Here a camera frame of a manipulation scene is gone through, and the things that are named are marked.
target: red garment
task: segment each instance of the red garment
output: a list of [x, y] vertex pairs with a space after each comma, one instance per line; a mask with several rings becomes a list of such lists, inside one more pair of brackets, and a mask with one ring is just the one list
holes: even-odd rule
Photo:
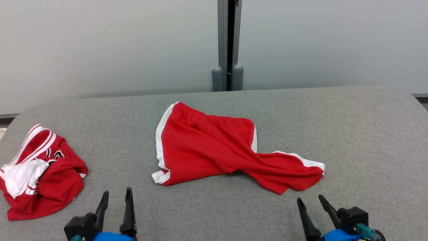
[[242, 170], [281, 195], [289, 187], [302, 191], [314, 185], [325, 169], [297, 154], [257, 153], [251, 120], [206, 115], [181, 102], [164, 113], [156, 129], [156, 151], [163, 170], [152, 177], [164, 186]]
[[[6, 188], [11, 178], [8, 178], [5, 170], [32, 160], [43, 160], [48, 163], [48, 167], [40, 177], [36, 176], [28, 182], [25, 192], [14, 199]], [[34, 219], [63, 209], [83, 189], [83, 177], [87, 173], [85, 163], [63, 137], [40, 125], [34, 126], [16, 157], [0, 171], [0, 188], [11, 206], [7, 212], [8, 219]]]

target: white partition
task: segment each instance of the white partition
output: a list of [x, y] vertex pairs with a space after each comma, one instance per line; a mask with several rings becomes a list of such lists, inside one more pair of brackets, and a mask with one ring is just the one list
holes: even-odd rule
[[243, 89], [377, 84], [428, 93], [427, 9], [422, 0], [243, 0]]
[[211, 91], [217, 1], [3, 0], [0, 115], [63, 98]]

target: beige object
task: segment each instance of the beige object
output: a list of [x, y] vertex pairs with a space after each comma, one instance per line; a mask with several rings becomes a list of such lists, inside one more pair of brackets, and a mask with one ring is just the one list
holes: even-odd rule
[[7, 128], [0, 128], [0, 140], [3, 137], [4, 133], [6, 132]]

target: red cloth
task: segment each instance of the red cloth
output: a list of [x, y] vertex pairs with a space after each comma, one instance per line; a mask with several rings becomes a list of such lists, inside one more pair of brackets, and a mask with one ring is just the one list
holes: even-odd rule
[[11, 208], [9, 220], [44, 217], [63, 209], [83, 189], [88, 173], [85, 163], [68, 146], [65, 139], [40, 125], [28, 133], [18, 155], [8, 164], [17, 165], [34, 159], [48, 162], [49, 167], [26, 191], [13, 199], [9, 195], [4, 167], [0, 172], [0, 188]]
[[324, 176], [325, 166], [284, 152], [257, 153], [253, 122], [245, 118], [206, 115], [177, 102], [156, 130], [159, 166], [155, 183], [169, 186], [242, 170], [262, 187], [283, 194], [302, 191]]

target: gray fabric surface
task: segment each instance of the gray fabric surface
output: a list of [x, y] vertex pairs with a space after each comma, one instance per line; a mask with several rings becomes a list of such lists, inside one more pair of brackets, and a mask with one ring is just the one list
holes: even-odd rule
[[[177, 101], [207, 114], [255, 123], [259, 152], [295, 152], [326, 164], [325, 177], [282, 196], [242, 173], [163, 187], [155, 129]], [[134, 191], [139, 240], [304, 240], [296, 205], [302, 197], [324, 234], [333, 225], [318, 201], [358, 206], [389, 240], [428, 237], [428, 113], [411, 95], [383, 87], [196, 93], [79, 99], [19, 115], [0, 141], [0, 163], [16, 155], [29, 129], [41, 124], [66, 138], [86, 162], [85, 188], [65, 209], [11, 222], [0, 200], [2, 240], [65, 240], [64, 225], [94, 212], [110, 191], [104, 230], [117, 232], [126, 187]]]

